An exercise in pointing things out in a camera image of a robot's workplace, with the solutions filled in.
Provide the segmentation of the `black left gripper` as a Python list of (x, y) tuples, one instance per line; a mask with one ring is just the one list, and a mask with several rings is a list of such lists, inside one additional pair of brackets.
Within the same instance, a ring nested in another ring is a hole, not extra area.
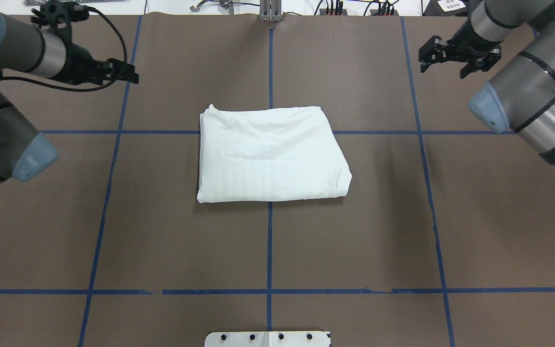
[[(39, 65), (31, 74), (67, 85), (125, 81), (137, 84), (136, 68), (128, 63), (126, 44), (121, 33), (101, 11), (75, 1), (48, 0), (39, 9), (32, 9), (31, 22), (42, 34), (44, 49)], [(121, 42), (123, 60), (109, 58), (97, 61), (90, 52), (73, 42), (71, 24), (88, 20), (95, 13), (115, 32)]]

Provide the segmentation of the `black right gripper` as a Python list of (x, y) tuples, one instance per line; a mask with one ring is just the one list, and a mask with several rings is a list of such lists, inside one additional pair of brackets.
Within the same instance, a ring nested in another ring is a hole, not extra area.
[(421, 73), (434, 64), (462, 62), (465, 66), (460, 70), (461, 79), (473, 72), (489, 71), (501, 58), (500, 42), (482, 38), (471, 24), (462, 25), (449, 40), (438, 35), (430, 37), (418, 52)]

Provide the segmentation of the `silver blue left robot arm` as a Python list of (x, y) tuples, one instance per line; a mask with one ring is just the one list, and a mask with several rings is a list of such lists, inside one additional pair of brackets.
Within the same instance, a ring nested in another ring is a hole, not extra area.
[[(117, 36), (122, 59), (95, 59), (73, 41), (73, 24), (91, 14), (101, 17)], [(117, 81), (139, 83), (128, 49), (114, 23), (95, 7), (74, 0), (47, 0), (32, 10), (29, 22), (0, 11), (0, 83), (26, 82), (73, 93), (92, 93)], [(0, 90), (0, 185), (27, 182), (53, 164), (59, 152)]]

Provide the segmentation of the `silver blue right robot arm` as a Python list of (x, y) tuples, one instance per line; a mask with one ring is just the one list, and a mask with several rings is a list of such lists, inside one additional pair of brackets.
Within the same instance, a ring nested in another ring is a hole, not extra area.
[(469, 110), (494, 132), (512, 130), (555, 167), (555, 0), (483, 0), (453, 37), (430, 37), (419, 48), (420, 71), (462, 62), (460, 77), (487, 72), (515, 29), (537, 32), (524, 49), (472, 96)]

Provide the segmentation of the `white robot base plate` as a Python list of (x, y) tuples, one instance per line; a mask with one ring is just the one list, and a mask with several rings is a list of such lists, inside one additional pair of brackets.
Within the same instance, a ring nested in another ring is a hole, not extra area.
[(321, 330), (212, 332), (205, 347), (331, 347), (330, 332)]

